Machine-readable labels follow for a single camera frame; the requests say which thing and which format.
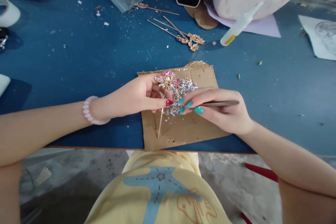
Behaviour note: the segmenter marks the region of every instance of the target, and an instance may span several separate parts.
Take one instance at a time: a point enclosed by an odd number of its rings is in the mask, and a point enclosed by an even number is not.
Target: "pink beaded bracelet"
[[[108,123],[110,120],[108,121],[99,121],[97,119],[94,119],[89,111],[89,107],[90,107],[90,103],[91,101],[93,101],[94,99],[97,99],[97,96],[90,96],[89,98],[87,98],[84,102],[84,106],[83,106],[83,112],[85,114],[85,117],[89,120],[89,122],[91,122],[92,124],[96,124],[96,125],[103,125]]]

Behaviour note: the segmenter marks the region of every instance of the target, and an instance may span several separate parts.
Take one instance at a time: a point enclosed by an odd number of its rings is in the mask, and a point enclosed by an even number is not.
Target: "yellow t-shirt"
[[[135,151],[98,197],[86,224],[230,224],[193,154]]]

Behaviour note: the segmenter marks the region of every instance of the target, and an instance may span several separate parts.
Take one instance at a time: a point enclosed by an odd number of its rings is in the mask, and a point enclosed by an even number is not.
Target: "floor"
[[[127,160],[121,150],[81,149],[29,166],[20,183],[22,216],[35,209],[38,217],[32,224],[84,223],[100,192]],[[336,159],[326,161],[336,167]],[[277,183],[247,170],[244,162],[267,168],[258,155],[199,153],[202,176],[233,224],[245,224],[241,211],[253,224],[282,223]]]

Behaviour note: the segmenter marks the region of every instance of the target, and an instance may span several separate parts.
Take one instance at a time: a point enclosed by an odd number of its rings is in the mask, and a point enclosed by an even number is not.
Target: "hand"
[[[153,110],[171,105],[172,95],[167,92],[168,99],[162,99],[160,87],[154,77],[156,73],[142,75],[131,80],[113,93],[90,104],[90,112],[97,120],[108,120],[114,117],[123,117],[143,110]]]
[[[199,106],[205,102],[224,102],[230,100],[239,101],[238,105],[222,107]],[[226,89],[200,88],[188,93],[184,97],[182,105],[192,103],[189,108],[185,108],[182,114],[195,111],[208,121],[216,124],[222,130],[234,134],[246,134],[254,127],[253,120],[249,117],[242,95],[237,91]]]

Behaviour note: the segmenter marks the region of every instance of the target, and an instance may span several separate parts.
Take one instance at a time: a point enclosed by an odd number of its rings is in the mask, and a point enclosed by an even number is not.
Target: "blue tabletop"
[[[288,3],[274,14],[282,38],[241,33],[222,47],[223,25],[203,30],[175,0],[147,0],[149,6],[180,13],[167,17],[206,40],[193,53],[146,21],[163,20],[163,13],[153,10],[121,14],[110,0],[10,1],[21,18],[10,27],[6,50],[0,52],[0,73],[12,79],[0,98],[1,114],[104,96],[138,71],[203,60],[214,65],[220,88],[241,92],[254,120],[315,154],[336,155],[336,62],[316,58],[309,38],[299,36],[298,14],[336,21],[327,10]],[[95,14],[99,5],[100,17]],[[52,145],[143,149],[141,115],[85,128]],[[175,149],[253,152],[234,135]]]

